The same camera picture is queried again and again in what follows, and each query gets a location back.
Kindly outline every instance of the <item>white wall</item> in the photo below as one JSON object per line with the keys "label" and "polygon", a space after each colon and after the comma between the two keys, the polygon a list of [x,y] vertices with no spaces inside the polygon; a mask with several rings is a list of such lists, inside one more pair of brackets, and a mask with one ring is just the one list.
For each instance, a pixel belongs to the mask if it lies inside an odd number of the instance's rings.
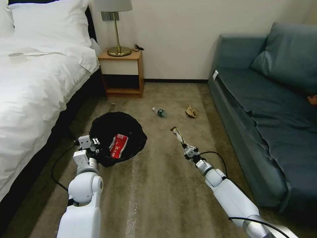
{"label": "white wall", "polygon": [[[312,0],[132,0],[119,13],[120,44],[145,48],[145,78],[207,79],[221,33],[269,33],[274,21],[306,18]],[[113,22],[91,11],[102,49],[116,45]]]}
{"label": "white wall", "polygon": [[317,1],[314,0],[304,24],[317,25]]}

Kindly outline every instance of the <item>wooden nightstand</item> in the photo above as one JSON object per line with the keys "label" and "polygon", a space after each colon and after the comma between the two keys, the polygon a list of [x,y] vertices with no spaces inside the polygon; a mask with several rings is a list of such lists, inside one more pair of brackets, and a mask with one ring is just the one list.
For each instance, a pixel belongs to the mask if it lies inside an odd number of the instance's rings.
{"label": "wooden nightstand", "polygon": [[[98,59],[100,61],[100,69],[102,81],[107,96],[115,97],[134,97],[141,98],[144,88],[144,71],[142,51],[132,51],[130,55],[123,57],[110,56],[107,50],[102,52]],[[108,82],[107,75],[122,75],[138,77],[138,86],[136,88],[111,87]]]}

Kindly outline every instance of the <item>candy bar wrapper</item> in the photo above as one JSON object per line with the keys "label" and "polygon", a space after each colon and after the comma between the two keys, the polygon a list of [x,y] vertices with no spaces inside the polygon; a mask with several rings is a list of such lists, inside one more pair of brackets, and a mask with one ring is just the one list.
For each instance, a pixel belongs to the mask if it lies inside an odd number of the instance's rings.
{"label": "candy bar wrapper", "polygon": [[113,138],[111,145],[109,146],[111,157],[114,159],[120,159],[127,142],[127,136],[116,134],[116,136]]}

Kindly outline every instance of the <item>electrical wire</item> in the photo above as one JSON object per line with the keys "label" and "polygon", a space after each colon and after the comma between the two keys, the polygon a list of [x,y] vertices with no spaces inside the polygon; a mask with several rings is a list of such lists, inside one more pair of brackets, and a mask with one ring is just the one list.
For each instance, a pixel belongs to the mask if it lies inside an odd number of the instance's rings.
{"label": "electrical wire", "polygon": [[58,182],[58,181],[55,179],[55,177],[54,177],[54,168],[55,168],[56,164],[58,163],[58,161],[59,161],[68,151],[70,151],[70,150],[71,150],[72,148],[74,148],[75,146],[76,146],[76,144],[74,144],[72,147],[68,148],[64,153],[62,153],[62,154],[57,158],[57,160],[55,161],[55,163],[53,164],[52,169],[51,169],[51,178],[52,178],[52,180],[53,180],[58,186],[60,186],[60,187],[63,188],[64,190],[66,190],[67,192],[68,192],[68,189],[67,189],[64,185],[62,185],[60,182]]}
{"label": "electrical wire", "polygon": [[131,50],[134,51],[134,52],[139,52],[140,50],[142,50],[142,51],[144,50],[144,48],[138,46],[137,44],[134,44],[134,48],[138,49],[137,51],[134,50],[134,49],[131,49]]}
{"label": "electrical wire", "polygon": [[206,151],[206,152],[200,153],[199,155],[208,154],[208,153],[216,154],[217,156],[219,156],[219,158],[221,159],[221,161],[222,161],[222,163],[224,164],[224,167],[225,167],[225,175],[228,178],[228,172],[227,172],[227,166],[226,166],[225,160],[221,157],[221,155],[219,153],[217,153],[215,151]]}
{"label": "electrical wire", "polygon": [[285,236],[286,238],[290,238],[288,235],[286,235],[284,232],[282,232],[280,229],[278,229],[277,227],[267,223],[267,222],[264,222],[264,221],[258,221],[258,220],[254,220],[254,219],[250,219],[250,218],[241,218],[241,217],[229,217],[228,218],[230,221],[236,219],[236,220],[247,220],[247,221],[253,221],[253,222],[256,222],[256,223],[259,223],[259,224],[262,224],[262,225],[265,225],[265,226],[268,226],[268,227],[271,227],[272,229],[278,231],[279,233],[281,233],[283,236]]}

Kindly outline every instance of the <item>floor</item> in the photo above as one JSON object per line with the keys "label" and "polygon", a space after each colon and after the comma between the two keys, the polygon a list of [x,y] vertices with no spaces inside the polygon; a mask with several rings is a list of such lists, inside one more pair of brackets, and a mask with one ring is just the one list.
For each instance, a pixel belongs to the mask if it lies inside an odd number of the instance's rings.
{"label": "floor", "polygon": [[[213,104],[206,84],[145,84],[142,99],[93,98],[80,110],[71,125],[75,136],[89,132],[92,121],[109,111],[130,114],[148,137],[145,148],[134,158],[110,168],[100,168],[104,189],[101,197],[101,237],[246,237],[227,219],[204,178],[183,157],[182,147],[170,132],[177,126],[185,140],[200,151],[215,150],[226,161],[228,173],[252,197],[238,160]],[[198,118],[187,117],[191,104]],[[152,107],[166,111],[160,118]],[[50,179],[56,158],[71,141],[63,139],[10,223],[4,237],[55,237],[67,194]],[[67,185],[76,174],[70,151],[56,167],[56,176]],[[219,159],[207,155],[216,168]],[[317,228],[295,224],[271,209],[260,209],[272,223],[287,225],[299,237],[316,237]]]}

